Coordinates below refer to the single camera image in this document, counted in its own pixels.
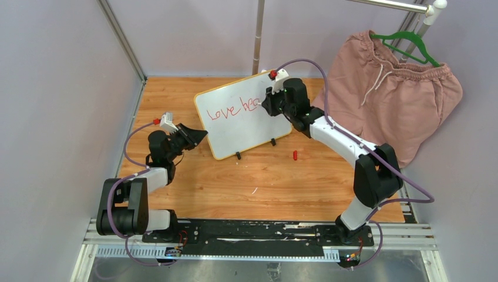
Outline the yellow framed whiteboard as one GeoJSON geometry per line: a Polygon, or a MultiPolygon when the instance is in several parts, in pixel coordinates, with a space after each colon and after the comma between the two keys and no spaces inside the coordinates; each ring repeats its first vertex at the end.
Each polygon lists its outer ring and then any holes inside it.
{"type": "Polygon", "coordinates": [[[223,160],[291,133],[282,115],[272,117],[258,102],[274,82],[269,72],[249,76],[196,94],[194,104],[208,131],[213,158],[223,160]]]}

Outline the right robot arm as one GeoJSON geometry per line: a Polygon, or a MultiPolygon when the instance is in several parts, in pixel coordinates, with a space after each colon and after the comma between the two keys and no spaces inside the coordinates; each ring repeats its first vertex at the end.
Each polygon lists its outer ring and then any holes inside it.
{"type": "Polygon", "coordinates": [[[358,239],[368,217],[403,185],[395,151],[387,143],[377,146],[361,141],[333,122],[325,112],[311,106],[300,78],[275,80],[265,92],[263,108],[272,116],[283,115],[293,128],[339,154],[354,169],[354,197],[336,218],[332,235],[350,245],[358,239]]]}

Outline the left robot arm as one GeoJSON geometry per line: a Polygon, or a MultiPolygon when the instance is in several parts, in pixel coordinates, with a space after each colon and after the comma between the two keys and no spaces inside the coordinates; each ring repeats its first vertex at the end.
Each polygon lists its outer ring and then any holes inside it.
{"type": "Polygon", "coordinates": [[[149,194],[173,181],[175,158],[197,147],[207,134],[206,130],[190,129],[181,123],[173,133],[151,132],[144,170],[104,181],[96,218],[97,233],[124,239],[156,231],[166,243],[176,241],[180,227],[174,210],[151,209],[149,194]]]}

